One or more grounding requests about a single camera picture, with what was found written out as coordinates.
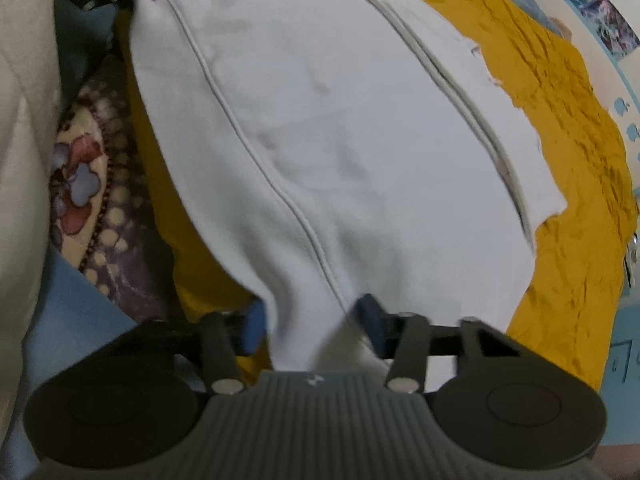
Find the mustard yellow bed quilt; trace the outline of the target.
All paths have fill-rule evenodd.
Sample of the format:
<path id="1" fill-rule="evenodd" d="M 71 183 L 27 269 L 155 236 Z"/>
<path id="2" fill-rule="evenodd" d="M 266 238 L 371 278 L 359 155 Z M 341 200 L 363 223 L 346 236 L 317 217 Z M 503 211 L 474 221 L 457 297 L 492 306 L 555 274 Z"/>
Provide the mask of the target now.
<path id="1" fill-rule="evenodd" d="M 509 0 L 423 0 L 482 49 L 537 129 L 568 206 L 537 231 L 532 284 L 508 333 L 588 385 L 602 382 L 637 220 L 623 140 L 582 56 Z"/>

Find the cream white upper garment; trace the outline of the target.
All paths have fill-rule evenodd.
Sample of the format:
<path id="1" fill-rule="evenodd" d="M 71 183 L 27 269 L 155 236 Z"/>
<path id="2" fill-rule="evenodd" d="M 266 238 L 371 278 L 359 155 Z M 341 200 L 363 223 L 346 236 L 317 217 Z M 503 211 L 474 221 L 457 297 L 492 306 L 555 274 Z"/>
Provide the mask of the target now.
<path id="1" fill-rule="evenodd" d="M 54 0 L 1 0 L 1 429 L 9 429 L 22 343 L 49 231 L 50 157 L 61 106 Z"/>

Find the floral patterned trousers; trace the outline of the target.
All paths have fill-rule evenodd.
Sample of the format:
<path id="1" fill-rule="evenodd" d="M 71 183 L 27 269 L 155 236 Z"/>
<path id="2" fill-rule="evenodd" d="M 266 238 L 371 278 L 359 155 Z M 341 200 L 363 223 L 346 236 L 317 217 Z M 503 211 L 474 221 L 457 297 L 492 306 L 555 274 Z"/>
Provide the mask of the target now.
<path id="1" fill-rule="evenodd" d="M 155 225 L 126 74 L 114 58 L 67 107 L 49 190 L 50 239 L 68 263 L 136 322 L 180 318 L 174 257 Z"/>

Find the wall picture strip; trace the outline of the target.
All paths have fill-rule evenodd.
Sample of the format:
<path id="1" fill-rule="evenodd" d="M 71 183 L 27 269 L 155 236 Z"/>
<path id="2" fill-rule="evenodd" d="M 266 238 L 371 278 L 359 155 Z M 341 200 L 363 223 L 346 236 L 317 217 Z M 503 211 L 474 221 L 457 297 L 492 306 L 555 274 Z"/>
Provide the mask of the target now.
<path id="1" fill-rule="evenodd" d="M 639 37 L 611 0 L 570 0 L 616 61 L 639 47 Z"/>

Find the white t-shirt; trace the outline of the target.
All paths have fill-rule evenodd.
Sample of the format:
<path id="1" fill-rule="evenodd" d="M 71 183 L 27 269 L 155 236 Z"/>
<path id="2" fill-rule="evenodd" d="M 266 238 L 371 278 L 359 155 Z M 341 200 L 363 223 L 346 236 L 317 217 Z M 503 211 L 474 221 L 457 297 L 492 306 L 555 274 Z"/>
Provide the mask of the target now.
<path id="1" fill-rule="evenodd" d="M 279 372 L 383 377 L 355 318 L 506 330 L 566 201 L 537 131 L 422 0 L 134 0 L 134 76 L 209 252 Z"/>

